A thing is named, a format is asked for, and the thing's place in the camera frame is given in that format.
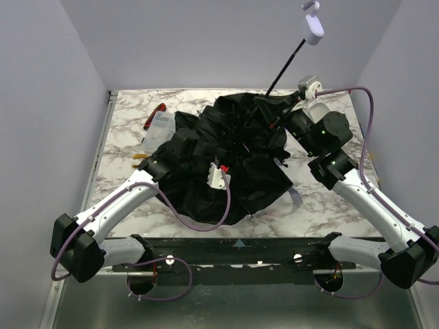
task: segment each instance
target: transparent plastic box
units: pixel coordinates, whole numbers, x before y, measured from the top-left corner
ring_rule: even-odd
[[[152,119],[142,142],[142,148],[147,155],[151,155],[164,142],[169,141],[176,132],[175,114],[157,112]]]

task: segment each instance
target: gray wall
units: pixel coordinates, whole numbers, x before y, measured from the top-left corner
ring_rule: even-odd
[[[438,1],[404,0],[358,81],[376,102],[370,150],[382,189],[429,226],[439,225],[438,13]],[[353,99],[366,126],[367,101]],[[439,280],[439,265],[425,277]],[[439,288],[425,290],[437,305]]]
[[[305,0],[61,0],[111,89],[267,88],[302,39]],[[401,0],[321,1],[327,35],[281,80],[357,81]]]
[[[0,10],[0,328],[35,329],[54,219],[78,211],[107,92],[58,0]]]

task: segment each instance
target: blue triangle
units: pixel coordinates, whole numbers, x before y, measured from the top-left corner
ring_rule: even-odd
[[[244,245],[244,242],[242,242],[241,239],[236,241],[236,243],[233,245],[233,247],[245,247],[245,246],[246,245]]]

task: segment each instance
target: marble tabletop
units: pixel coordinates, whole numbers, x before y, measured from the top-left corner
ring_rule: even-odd
[[[124,182],[134,170],[131,165],[139,162],[132,159],[143,153],[141,140],[145,136],[143,123],[159,103],[165,103],[170,112],[183,111],[197,114],[206,105],[211,105],[221,95],[231,93],[262,93],[262,90],[226,89],[175,89],[175,90],[123,90],[119,91],[115,111],[110,123],[102,160],[97,172],[91,203],[95,204]],[[290,93],[278,90],[273,95]],[[319,97],[330,110],[346,114],[353,139],[344,150],[357,162],[361,154],[363,137],[348,93]],[[277,199],[266,209],[242,219],[233,226],[222,226],[212,232],[195,232],[183,226],[157,199],[151,199],[129,214],[110,236],[140,234],[149,237],[310,237],[325,236],[336,231],[348,236],[379,236],[348,202],[318,183],[309,172],[310,159],[301,146],[288,134],[285,148],[292,156],[287,159],[288,168],[283,168],[302,195],[303,203],[295,207],[288,193]],[[366,175],[377,185],[372,163],[366,161]],[[208,224],[188,222],[202,228]]]

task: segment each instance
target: black pole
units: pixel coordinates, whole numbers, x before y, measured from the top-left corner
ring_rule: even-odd
[[[265,94],[265,97],[268,97],[270,95],[270,93],[273,91],[273,88],[276,86],[277,82],[279,81],[279,79],[282,77],[282,75],[284,74],[284,72],[288,69],[288,66],[291,64],[291,62],[293,61],[294,57],[296,57],[296,54],[299,52],[300,48],[302,48],[302,46],[305,44],[305,39],[303,39],[300,44],[297,46],[296,50],[293,52],[293,54],[291,55],[290,58],[288,58],[288,61],[285,63],[285,65],[283,66],[283,68],[281,69],[281,72],[279,72],[279,74],[277,75],[276,79],[274,79],[272,85],[268,88],[267,93]]]

